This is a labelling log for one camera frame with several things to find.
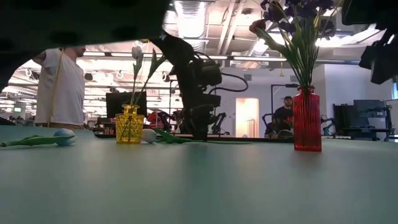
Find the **ceiling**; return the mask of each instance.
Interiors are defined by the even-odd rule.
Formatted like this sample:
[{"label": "ceiling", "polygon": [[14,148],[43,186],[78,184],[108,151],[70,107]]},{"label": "ceiling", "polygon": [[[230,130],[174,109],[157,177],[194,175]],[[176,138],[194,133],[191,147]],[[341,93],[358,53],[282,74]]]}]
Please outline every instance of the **ceiling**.
[{"label": "ceiling", "polygon": [[[255,20],[261,18],[262,9],[259,6],[261,0],[207,0],[193,2],[172,3],[171,8],[165,15],[164,29],[172,35],[179,36],[198,47],[199,51],[208,55],[240,55],[240,56],[270,56],[280,57],[279,53],[267,49],[263,43],[258,43],[256,36],[249,32],[248,27]],[[336,22],[338,32],[331,41],[324,40],[317,43],[321,49],[319,58],[333,59],[346,57],[345,59],[358,60],[362,54],[363,47],[371,44],[382,35],[382,32],[371,28],[356,30],[352,27],[340,26],[339,12],[333,17]],[[274,38],[279,39],[277,30]],[[130,42],[89,45],[84,57],[79,58],[77,63],[86,73],[93,75],[93,81],[86,81],[85,111],[90,114],[104,115],[104,95],[109,92],[109,87],[114,86],[119,91],[131,91],[132,89],[132,64],[134,60],[130,56],[132,47],[141,46],[144,53],[150,54],[152,49],[161,54],[161,51],[152,45],[142,44],[132,40]],[[101,52],[124,53],[121,57],[96,56]],[[255,76],[267,74],[267,78],[258,78],[257,84],[269,82],[290,82],[287,77],[280,75],[280,72],[270,72],[288,70],[289,65],[281,62],[241,62],[222,61],[222,67],[229,67],[229,70],[237,71],[242,75],[242,71],[252,69],[262,69],[264,72],[255,72]],[[150,62],[144,62],[143,69],[139,75],[139,86],[145,82],[149,71]],[[150,108],[169,107],[169,87],[170,82],[163,81],[165,75],[169,73],[172,65],[168,62],[163,63],[150,79],[148,87],[151,88],[149,97]],[[30,105],[34,114],[35,94],[37,91],[37,79],[34,73],[40,73],[40,66],[33,61],[28,61],[18,70],[9,81],[9,86],[0,94],[0,109],[12,110],[11,105],[16,102],[27,103]],[[233,79],[225,79],[225,85],[235,85],[238,82]],[[181,108],[182,103],[178,97],[177,82],[172,83],[177,91],[172,94],[172,108]]]}]

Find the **black shirt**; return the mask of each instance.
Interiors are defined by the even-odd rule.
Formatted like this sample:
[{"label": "black shirt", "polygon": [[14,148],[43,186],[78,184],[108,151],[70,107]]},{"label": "black shirt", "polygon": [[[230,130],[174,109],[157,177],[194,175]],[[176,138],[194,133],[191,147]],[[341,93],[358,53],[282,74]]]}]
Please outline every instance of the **black shirt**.
[{"label": "black shirt", "polygon": [[291,116],[293,116],[293,110],[286,109],[284,106],[278,108],[274,113],[274,118],[277,122],[283,121]]}]

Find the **ceiling duct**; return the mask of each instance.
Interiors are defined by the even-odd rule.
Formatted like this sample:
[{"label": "ceiling duct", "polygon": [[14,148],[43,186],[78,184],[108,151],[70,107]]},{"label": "ceiling duct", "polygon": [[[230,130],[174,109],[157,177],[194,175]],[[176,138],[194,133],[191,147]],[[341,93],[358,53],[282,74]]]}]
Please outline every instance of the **ceiling duct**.
[{"label": "ceiling duct", "polygon": [[[181,38],[202,39],[205,36],[206,10],[208,2],[175,1],[178,15],[178,32]],[[185,40],[195,51],[202,51],[205,42],[202,40]]]}]

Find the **red vase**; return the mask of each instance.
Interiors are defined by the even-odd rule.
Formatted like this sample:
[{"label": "red vase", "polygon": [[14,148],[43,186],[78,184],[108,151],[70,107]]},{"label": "red vase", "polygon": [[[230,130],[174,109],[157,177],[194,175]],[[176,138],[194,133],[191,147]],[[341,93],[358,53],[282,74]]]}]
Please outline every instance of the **red vase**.
[{"label": "red vase", "polygon": [[297,151],[321,152],[321,116],[319,96],[314,87],[298,88],[293,98],[294,149]]}]

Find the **man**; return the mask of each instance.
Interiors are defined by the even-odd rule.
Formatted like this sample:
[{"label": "man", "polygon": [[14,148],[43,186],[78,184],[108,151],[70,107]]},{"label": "man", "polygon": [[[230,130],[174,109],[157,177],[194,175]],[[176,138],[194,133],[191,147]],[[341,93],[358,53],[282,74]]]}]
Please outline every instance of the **man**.
[{"label": "man", "polygon": [[284,98],[284,106],[278,108],[274,113],[276,123],[282,123],[286,120],[291,120],[291,118],[293,117],[292,104],[292,97],[286,96]]},{"label": "man", "polygon": [[47,127],[50,119],[51,128],[83,128],[85,79],[76,59],[82,57],[85,50],[85,47],[49,49],[33,58],[42,66],[36,124]]}]

